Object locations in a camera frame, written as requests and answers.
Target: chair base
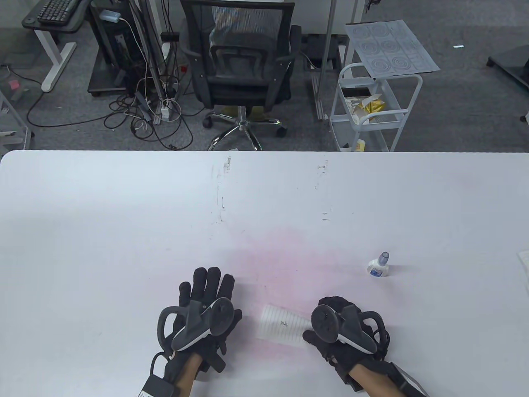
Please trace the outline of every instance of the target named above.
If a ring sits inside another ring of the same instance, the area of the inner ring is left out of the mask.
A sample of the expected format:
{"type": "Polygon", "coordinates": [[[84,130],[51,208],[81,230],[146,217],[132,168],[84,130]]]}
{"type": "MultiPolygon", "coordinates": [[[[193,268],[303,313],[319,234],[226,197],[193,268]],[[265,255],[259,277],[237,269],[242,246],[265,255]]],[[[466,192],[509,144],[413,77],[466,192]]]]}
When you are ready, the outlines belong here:
{"type": "Polygon", "coordinates": [[[234,125],[233,128],[230,128],[230,129],[220,133],[215,138],[213,138],[211,140],[211,143],[209,144],[208,150],[214,150],[215,146],[217,146],[217,144],[220,141],[222,141],[224,138],[226,138],[232,132],[239,130],[239,131],[244,132],[246,137],[250,140],[254,150],[262,151],[263,149],[261,147],[261,144],[257,140],[256,136],[253,134],[252,129],[251,129],[251,127],[254,126],[254,125],[265,125],[265,124],[276,125],[279,128],[278,133],[277,133],[278,136],[284,137],[285,134],[286,134],[287,130],[283,126],[283,124],[281,123],[280,120],[277,120],[277,119],[264,119],[264,120],[259,120],[259,121],[248,121],[247,117],[246,117],[246,107],[245,106],[239,106],[238,107],[238,113],[239,113],[239,116],[236,117],[236,118],[235,117],[231,117],[231,116],[227,116],[227,115],[222,114],[222,113],[217,113],[217,112],[214,112],[214,111],[211,111],[211,112],[209,112],[206,115],[206,117],[204,118],[204,121],[202,123],[202,125],[205,128],[211,128],[211,126],[213,125],[213,122],[212,122],[213,118],[220,119],[220,120],[223,120],[223,121],[227,121],[228,123],[232,123],[234,125]]]}

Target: paper sheet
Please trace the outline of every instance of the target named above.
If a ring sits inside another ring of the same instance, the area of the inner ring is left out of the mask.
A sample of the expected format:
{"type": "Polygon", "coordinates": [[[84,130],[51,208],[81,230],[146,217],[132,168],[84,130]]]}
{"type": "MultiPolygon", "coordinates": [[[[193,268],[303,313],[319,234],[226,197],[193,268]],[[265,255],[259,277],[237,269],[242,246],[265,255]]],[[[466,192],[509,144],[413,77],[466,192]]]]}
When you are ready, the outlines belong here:
{"type": "Polygon", "coordinates": [[[371,77],[389,77],[439,70],[403,20],[346,25],[371,77]]]}
{"type": "Polygon", "coordinates": [[[257,337],[282,345],[302,347],[307,344],[302,336],[307,329],[312,329],[310,320],[288,310],[266,305],[259,321],[257,337]]]}

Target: bottle cap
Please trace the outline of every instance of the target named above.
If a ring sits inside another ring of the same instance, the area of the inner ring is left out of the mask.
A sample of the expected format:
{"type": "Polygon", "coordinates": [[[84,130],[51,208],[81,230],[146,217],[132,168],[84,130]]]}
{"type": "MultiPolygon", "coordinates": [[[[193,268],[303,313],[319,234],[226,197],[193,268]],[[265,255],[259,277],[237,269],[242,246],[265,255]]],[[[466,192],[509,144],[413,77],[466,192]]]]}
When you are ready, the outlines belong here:
{"type": "Polygon", "coordinates": [[[389,253],[387,252],[383,252],[382,254],[380,254],[380,256],[378,257],[378,264],[380,266],[385,266],[386,263],[388,263],[388,259],[389,259],[389,253]]]}

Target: office chair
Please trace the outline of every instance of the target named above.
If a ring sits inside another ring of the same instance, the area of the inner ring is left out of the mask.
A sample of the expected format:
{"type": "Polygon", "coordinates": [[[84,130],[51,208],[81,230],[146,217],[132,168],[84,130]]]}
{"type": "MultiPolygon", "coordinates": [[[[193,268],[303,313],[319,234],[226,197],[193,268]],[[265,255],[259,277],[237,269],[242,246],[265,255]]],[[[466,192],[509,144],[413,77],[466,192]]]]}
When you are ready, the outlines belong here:
{"type": "Polygon", "coordinates": [[[213,118],[234,127],[217,135],[209,150],[234,131],[243,131],[255,150],[262,150],[251,126],[273,124],[277,136],[286,127],[277,119],[249,121],[247,108],[290,99],[290,76],[301,45],[301,27],[290,26],[294,3],[224,0],[180,0],[186,20],[180,30],[180,47],[189,61],[193,89],[207,109],[237,106],[238,116],[214,112],[213,118]]]}

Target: keyboard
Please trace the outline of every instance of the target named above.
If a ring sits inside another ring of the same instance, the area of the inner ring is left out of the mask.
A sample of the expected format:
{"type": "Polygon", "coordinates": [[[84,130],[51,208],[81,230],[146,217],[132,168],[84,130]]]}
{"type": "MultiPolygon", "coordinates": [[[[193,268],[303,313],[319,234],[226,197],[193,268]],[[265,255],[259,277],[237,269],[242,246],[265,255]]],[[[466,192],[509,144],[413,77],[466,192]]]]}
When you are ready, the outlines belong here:
{"type": "Polygon", "coordinates": [[[42,24],[68,24],[80,0],[47,0],[37,16],[42,24]]]}

